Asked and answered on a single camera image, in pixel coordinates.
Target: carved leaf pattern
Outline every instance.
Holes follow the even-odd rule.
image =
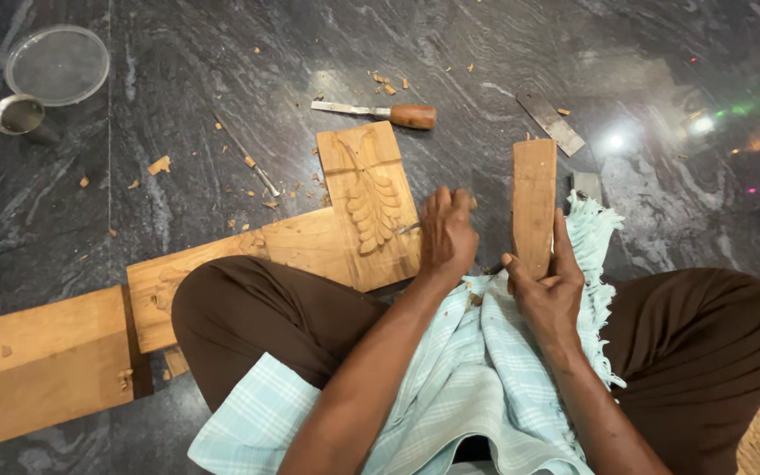
[[[360,137],[360,149],[370,140],[370,133]],[[356,169],[356,185],[348,189],[347,210],[360,232],[360,254],[372,253],[395,235],[400,217],[400,199],[392,180],[364,167],[359,152],[340,139]]]

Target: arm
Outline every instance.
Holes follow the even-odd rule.
[[[533,281],[512,254],[503,254],[502,262],[509,272],[509,292],[551,365],[588,466],[599,475],[669,474],[583,353],[577,315],[585,277],[574,257],[560,209],[556,209],[553,221],[553,252],[548,276],[540,281]]]
[[[444,297],[474,262],[470,196],[441,187],[421,208],[421,266],[356,344],[292,440],[280,474],[355,473],[386,423],[412,354]]]

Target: metal cup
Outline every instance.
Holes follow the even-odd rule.
[[[40,100],[28,94],[14,94],[0,101],[0,130],[38,144],[59,142],[62,137],[58,124],[46,117]]]

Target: clear plastic lid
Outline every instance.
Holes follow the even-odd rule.
[[[66,106],[98,91],[110,64],[107,48],[95,33],[57,25],[25,38],[11,51],[5,81],[16,94],[33,95],[44,106]]]

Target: dark marble floor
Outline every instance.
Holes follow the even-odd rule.
[[[397,129],[398,144],[416,200],[442,183],[477,196],[473,272],[508,247],[511,145],[542,135],[513,96],[533,87],[588,143],[560,154],[559,195],[571,172],[599,173],[627,218],[612,280],[697,265],[760,277],[760,0],[14,0],[0,2],[0,99],[9,48],[59,23],[99,35],[111,72],[51,111],[62,143],[0,134],[0,314],[124,282],[126,265],[238,232],[230,219],[255,228],[318,208],[227,193],[262,188],[210,111],[287,188],[320,174],[317,132],[362,122],[311,112],[319,92],[438,108],[434,131]],[[411,87],[375,95],[366,70]],[[163,155],[172,173],[152,177]],[[195,383],[158,383],[0,444],[0,472],[201,472],[186,458],[208,416]]]

